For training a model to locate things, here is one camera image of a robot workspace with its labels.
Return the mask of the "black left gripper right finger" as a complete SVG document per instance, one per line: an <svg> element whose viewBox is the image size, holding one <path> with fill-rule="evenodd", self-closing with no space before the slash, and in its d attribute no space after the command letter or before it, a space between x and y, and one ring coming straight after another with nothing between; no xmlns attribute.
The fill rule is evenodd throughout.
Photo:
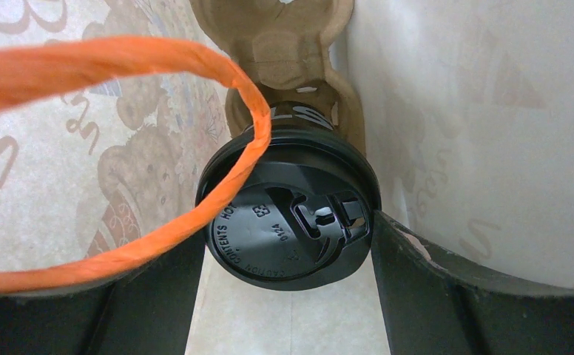
<svg viewBox="0 0 574 355"><path fill-rule="evenodd" d="M392 354L574 354L574 289L495 271L374 213Z"/></svg>

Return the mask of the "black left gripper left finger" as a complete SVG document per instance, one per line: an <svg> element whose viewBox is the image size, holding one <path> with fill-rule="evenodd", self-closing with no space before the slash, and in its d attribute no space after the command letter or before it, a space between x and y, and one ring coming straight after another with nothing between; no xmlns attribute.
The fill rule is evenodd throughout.
<svg viewBox="0 0 574 355"><path fill-rule="evenodd" d="M204 253L194 234L96 288L0 297L0 354L184 354Z"/></svg>

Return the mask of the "paper takeout bag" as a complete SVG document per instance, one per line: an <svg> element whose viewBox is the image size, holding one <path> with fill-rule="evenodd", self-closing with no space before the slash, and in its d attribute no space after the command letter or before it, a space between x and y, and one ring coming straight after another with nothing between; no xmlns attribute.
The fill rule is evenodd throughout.
<svg viewBox="0 0 574 355"><path fill-rule="evenodd" d="M574 288L574 1L358 1L334 55L365 105L385 211L483 266ZM92 155L56 98L0 117L0 271L85 251L103 213L95 161L132 137L109 84L87 98ZM374 293L380 247L345 281L283 293L203 266L186 354L449 354L440 311Z"/></svg>

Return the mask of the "single cardboard cup carrier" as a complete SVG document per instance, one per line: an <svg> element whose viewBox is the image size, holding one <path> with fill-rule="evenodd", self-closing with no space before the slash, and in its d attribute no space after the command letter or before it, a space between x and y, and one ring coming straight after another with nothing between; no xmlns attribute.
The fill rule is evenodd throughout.
<svg viewBox="0 0 574 355"><path fill-rule="evenodd" d="M354 1L192 1L205 34L250 77L268 104L296 101L320 111L335 131L366 152L362 105L331 64L330 46Z"/></svg>

